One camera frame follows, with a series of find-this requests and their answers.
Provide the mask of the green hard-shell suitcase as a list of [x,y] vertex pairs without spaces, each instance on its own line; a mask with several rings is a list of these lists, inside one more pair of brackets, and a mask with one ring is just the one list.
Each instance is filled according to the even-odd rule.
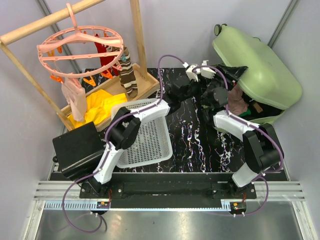
[[273,124],[300,100],[302,86],[267,44],[225,23],[215,25],[214,34],[212,46],[224,65],[248,67],[237,83],[252,112],[245,120]]

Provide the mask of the pink sweater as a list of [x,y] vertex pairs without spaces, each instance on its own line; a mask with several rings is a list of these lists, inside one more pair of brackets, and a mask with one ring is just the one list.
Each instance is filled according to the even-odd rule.
[[243,99],[243,90],[237,85],[228,91],[228,110],[236,116],[244,116],[248,111],[248,104]]

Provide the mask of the green shirt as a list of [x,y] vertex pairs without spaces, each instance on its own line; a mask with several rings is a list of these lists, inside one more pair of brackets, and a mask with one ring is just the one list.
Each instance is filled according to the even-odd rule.
[[239,114],[238,116],[241,117],[241,118],[248,118],[248,117],[250,117],[251,115],[252,115],[252,112],[251,112],[250,109],[248,109],[247,111]]

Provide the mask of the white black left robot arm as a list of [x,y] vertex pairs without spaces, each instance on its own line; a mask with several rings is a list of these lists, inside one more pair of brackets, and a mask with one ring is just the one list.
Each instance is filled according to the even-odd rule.
[[173,106],[191,98],[197,92],[195,80],[179,81],[176,88],[171,88],[164,96],[146,106],[129,110],[121,107],[112,119],[105,133],[106,147],[99,164],[92,173],[96,180],[90,187],[90,192],[97,198],[103,198],[108,193],[108,183],[112,172],[124,150],[130,148],[139,135],[141,125],[158,118],[165,117],[173,111]]

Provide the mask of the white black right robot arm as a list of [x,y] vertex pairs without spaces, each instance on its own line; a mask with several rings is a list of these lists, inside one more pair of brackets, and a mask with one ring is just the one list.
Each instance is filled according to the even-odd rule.
[[245,187],[265,173],[272,171],[274,165],[283,167],[284,153],[275,132],[269,123],[257,124],[245,120],[231,112],[228,94],[234,90],[247,66],[229,67],[223,64],[209,66],[202,64],[199,72],[209,79],[201,96],[202,115],[205,122],[230,133],[243,143],[244,164],[233,173],[227,185],[228,195],[239,198]]

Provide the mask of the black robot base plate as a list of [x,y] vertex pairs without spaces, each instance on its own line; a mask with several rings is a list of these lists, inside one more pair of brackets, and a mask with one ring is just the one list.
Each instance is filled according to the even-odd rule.
[[258,179],[244,188],[231,184],[223,174],[116,174],[99,192],[88,182],[51,182],[47,187],[48,209],[110,211],[209,211],[245,210],[249,201],[265,200],[277,188],[272,177]]

